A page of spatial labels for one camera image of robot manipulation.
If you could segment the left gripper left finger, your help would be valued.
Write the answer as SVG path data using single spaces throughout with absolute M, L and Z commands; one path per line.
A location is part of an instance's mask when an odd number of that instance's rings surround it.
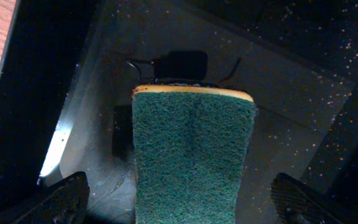
M 90 188 L 84 172 L 76 172 L 25 201 L 13 223 L 83 223 Z

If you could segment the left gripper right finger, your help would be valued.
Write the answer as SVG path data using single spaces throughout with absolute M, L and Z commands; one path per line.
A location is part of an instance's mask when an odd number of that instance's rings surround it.
M 321 194 L 285 173 L 271 184 L 270 197 L 282 223 L 340 224 L 340 214 Z

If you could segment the yellow green scrub sponge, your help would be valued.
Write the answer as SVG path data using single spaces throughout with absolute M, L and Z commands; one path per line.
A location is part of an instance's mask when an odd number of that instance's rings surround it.
M 243 91 L 136 87 L 137 223 L 234 223 L 256 113 Z

